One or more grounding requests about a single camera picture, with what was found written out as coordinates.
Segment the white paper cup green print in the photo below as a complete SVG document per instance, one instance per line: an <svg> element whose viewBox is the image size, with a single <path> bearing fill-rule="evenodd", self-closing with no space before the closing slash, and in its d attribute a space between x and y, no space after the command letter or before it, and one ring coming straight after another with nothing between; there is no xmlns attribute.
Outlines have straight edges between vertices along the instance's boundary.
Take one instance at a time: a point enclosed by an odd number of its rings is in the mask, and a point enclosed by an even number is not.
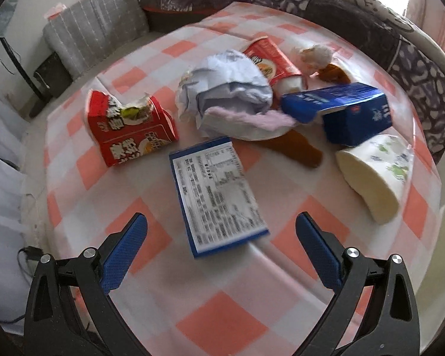
<svg viewBox="0 0 445 356"><path fill-rule="evenodd" d="M378 134L335 153L348 185L362 197L371 216L385 224L397 215L411 173L413 150L401 136Z"/></svg>

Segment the blue white carton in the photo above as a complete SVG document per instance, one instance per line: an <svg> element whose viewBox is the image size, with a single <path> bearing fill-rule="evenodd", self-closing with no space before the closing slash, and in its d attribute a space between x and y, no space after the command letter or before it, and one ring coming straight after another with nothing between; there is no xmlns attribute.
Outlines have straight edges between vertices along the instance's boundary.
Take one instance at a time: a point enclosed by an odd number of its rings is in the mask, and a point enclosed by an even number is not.
<svg viewBox="0 0 445 356"><path fill-rule="evenodd" d="M269 234L229 137L173 152L169 160L195 258Z"/></svg>

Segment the red torn snack box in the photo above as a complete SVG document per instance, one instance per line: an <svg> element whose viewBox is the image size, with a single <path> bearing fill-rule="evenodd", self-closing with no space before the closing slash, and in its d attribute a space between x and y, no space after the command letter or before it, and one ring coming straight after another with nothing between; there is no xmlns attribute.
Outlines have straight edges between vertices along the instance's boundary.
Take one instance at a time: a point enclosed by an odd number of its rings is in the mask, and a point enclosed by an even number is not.
<svg viewBox="0 0 445 356"><path fill-rule="evenodd" d="M156 152L179 139L174 118L148 94L122 104L115 96L92 89L87 93L84 120L109 167Z"/></svg>

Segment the blue milk carton box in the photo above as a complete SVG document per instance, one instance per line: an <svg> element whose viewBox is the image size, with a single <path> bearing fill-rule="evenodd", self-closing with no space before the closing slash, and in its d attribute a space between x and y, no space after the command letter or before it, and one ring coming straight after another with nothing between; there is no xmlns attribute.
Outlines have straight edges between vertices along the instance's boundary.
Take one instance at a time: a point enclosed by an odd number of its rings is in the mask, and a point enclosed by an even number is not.
<svg viewBox="0 0 445 356"><path fill-rule="evenodd" d="M303 125L319 120L335 145L354 147L392 126L387 96L359 82L285 94L280 108Z"/></svg>

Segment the pink fuzzy strip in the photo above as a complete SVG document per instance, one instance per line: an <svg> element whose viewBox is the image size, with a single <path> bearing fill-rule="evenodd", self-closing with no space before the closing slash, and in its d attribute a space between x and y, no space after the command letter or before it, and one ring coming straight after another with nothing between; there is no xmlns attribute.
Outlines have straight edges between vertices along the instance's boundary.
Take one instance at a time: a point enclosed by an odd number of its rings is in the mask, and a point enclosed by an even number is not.
<svg viewBox="0 0 445 356"><path fill-rule="evenodd" d="M292 128L297 121L289 115L277 111L268 110L250 114L244 111L233 111L220 106L213 106L204 112L205 119L218 119L225 123L250 125L267 131L275 131L281 128Z"/></svg>

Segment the white paper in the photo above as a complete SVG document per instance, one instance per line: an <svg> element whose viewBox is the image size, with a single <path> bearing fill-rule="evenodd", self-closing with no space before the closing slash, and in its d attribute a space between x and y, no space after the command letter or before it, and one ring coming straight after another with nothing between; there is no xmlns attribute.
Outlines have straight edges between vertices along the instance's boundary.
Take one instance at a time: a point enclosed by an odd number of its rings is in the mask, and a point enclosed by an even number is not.
<svg viewBox="0 0 445 356"><path fill-rule="evenodd" d="M213 106L250 114L271 108L273 91L269 81L242 52L229 49L210 55L182 76L175 96L178 118L194 120L203 136L226 135L244 141L262 141L280 137L292 128L267 131L250 125L225 123L204 118Z"/></svg>

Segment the white plastic trash bin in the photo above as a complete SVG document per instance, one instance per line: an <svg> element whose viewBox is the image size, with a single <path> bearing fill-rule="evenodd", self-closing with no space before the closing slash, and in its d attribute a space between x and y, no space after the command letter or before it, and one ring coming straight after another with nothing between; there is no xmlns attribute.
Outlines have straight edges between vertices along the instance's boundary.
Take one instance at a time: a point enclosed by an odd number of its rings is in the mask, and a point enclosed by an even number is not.
<svg viewBox="0 0 445 356"><path fill-rule="evenodd" d="M445 205L433 255L416 292L419 311L420 352L426 352L445 324Z"/></svg>

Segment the brown banana peel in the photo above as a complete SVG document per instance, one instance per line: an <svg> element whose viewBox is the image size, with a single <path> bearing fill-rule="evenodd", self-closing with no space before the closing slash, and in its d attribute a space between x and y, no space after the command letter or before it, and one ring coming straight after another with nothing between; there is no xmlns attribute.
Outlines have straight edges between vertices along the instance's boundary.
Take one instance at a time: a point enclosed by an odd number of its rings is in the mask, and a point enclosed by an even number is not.
<svg viewBox="0 0 445 356"><path fill-rule="evenodd" d="M309 140L296 130L291 129L284 135L272 139L254 141L256 145L281 153L308 168L322 164L323 153L309 143Z"/></svg>

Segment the pink white checkered mat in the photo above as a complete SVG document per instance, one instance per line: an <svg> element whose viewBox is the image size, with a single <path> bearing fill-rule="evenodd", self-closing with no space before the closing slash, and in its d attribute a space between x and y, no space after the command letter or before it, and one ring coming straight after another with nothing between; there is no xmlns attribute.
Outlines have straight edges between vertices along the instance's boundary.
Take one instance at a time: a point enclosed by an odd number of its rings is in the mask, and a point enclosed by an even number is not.
<svg viewBox="0 0 445 356"><path fill-rule="evenodd" d="M411 161L392 168L402 184L391 222L373 220L343 178L336 147L319 124L300 132L322 151L309 169L254 143L233 141L218 155L172 163L170 154L202 142L194 120L176 120L179 138L156 134L112 144L109 167L89 134L91 90L122 104L154 96L176 115L182 76L206 57L241 50L267 37L289 52L298 40L330 46L355 80L388 99L391 135L411 146ZM304 341L332 292L300 245L301 212L366 256L402 256L418 286L438 236L441 180L417 115L402 88L375 62L332 32L295 15L235 2L210 18L165 35L114 63L58 106L47 120L47 201L62 257L97 247L136 213L147 237L121 286L110 296L153 355L291 355Z"/></svg>

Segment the brown peel near tissue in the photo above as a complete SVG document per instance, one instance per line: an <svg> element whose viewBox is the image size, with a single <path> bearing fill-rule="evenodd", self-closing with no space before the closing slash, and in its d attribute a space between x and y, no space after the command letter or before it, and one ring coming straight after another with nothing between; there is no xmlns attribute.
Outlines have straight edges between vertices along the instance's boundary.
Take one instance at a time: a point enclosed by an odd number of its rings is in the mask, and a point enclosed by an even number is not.
<svg viewBox="0 0 445 356"><path fill-rule="evenodd" d="M336 85L348 85L352 82L349 75L339 66L329 63L317 71L318 78L324 82Z"/></svg>

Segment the purple patterned bed quilt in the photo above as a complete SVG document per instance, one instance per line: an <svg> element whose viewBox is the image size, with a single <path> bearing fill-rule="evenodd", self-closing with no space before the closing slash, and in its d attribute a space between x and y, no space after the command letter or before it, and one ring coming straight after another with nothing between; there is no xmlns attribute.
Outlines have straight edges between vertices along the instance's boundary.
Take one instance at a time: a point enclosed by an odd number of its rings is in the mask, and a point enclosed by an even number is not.
<svg viewBox="0 0 445 356"><path fill-rule="evenodd" d="M445 53L378 0L139 0L147 11L204 13L249 2L320 25L374 60L408 94L434 160L445 151Z"/></svg>

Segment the black small box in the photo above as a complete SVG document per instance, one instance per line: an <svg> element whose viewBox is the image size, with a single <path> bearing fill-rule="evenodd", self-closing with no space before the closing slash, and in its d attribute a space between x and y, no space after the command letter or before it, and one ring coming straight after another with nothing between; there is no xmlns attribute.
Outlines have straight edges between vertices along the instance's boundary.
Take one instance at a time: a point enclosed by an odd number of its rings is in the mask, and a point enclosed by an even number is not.
<svg viewBox="0 0 445 356"><path fill-rule="evenodd" d="M34 78L45 92L54 98L59 98L73 83L70 73L56 52L53 52L37 67Z"/></svg>

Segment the crumpled tissue ball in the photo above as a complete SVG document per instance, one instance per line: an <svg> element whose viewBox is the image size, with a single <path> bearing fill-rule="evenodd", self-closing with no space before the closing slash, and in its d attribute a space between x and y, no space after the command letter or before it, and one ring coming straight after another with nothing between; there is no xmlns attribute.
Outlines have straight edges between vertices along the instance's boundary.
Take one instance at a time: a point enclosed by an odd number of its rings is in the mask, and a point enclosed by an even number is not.
<svg viewBox="0 0 445 356"><path fill-rule="evenodd" d="M323 44L315 44L299 52L299 69L306 76L325 68L333 59L333 51Z"/></svg>

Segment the grey checkered cushion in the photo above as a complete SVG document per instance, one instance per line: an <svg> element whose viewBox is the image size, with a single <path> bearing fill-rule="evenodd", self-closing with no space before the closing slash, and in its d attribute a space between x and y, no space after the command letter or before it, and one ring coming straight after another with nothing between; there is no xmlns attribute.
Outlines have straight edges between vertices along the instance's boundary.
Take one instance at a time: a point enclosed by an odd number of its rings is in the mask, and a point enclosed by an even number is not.
<svg viewBox="0 0 445 356"><path fill-rule="evenodd" d="M51 18L43 37L75 80L148 31L138 0L80 0Z"/></svg>

